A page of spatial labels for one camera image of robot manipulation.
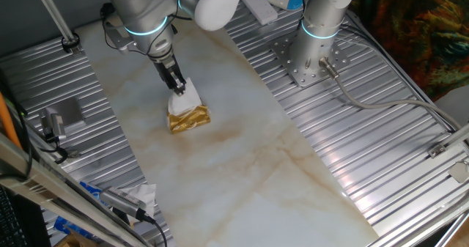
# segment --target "white marble surface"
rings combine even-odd
[[[212,122],[171,135],[153,64],[77,32],[180,247],[366,246],[376,233],[224,31],[177,22],[174,50]]]

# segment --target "metal grooved plate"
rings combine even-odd
[[[297,86],[271,45],[294,32],[299,17],[300,11],[279,10],[275,22],[261,26],[241,2],[225,28],[380,236],[373,246],[395,246],[408,235],[414,237],[408,244],[417,243],[461,214],[462,208],[424,233],[411,234],[469,189],[447,174],[467,154],[458,147],[444,159],[430,158],[427,150],[449,133],[425,108],[360,110],[348,104],[330,78]],[[350,59],[339,72],[351,95],[366,103],[424,96],[401,70],[357,44],[362,43],[359,36],[343,30],[338,37],[336,45]]]
[[[42,130],[38,111],[66,98],[77,97],[86,125],[66,129],[67,140],[62,146],[74,147],[80,152],[80,158],[68,158],[62,168],[76,180],[101,188],[145,183],[88,58],[85,54],[66,54],[60,42],[60,39],[53,40],[0,59],[0,68],[13,92],[29,112],[29,122]],[[48,210],[43,215],[54,245],[65,234],[53,228],[57,215]],[[170,239],[171,233],[157,205],[155,219]],[[149,242],[163,244],[153,225],[136,224],[135,230]],[[169,246],[175,246],[173,240],[169,240]]]

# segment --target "metal mounting plate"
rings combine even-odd
[[[281,61],[287,72],[293,80],[301,87],[309,86],[321,78],[328,76],[324,69],[314,70],[312,68],[306,69],[303,63],[294,63],[289,55],[289,48],[295,40],[298,32],[293,32],[280,37],[271,42],[270,47],[275,52],[277,58]],[[341,70],[349,66],[350,60],[347,55],[342,52],[337,44],[332,45],[330,52],[329,62],[336,70]]]

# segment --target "patterned cloth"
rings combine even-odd
[[[469,0],[354,0],[350,9],[433,101],[469,84]]]

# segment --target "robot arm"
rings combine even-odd
[[[111,0],[137,48],[155,64],[168,88],[178,95],[185,91],[173,54],[173,30],[167,28],[179,9],[207,31],[222,28],[232,18],[239,0]]]

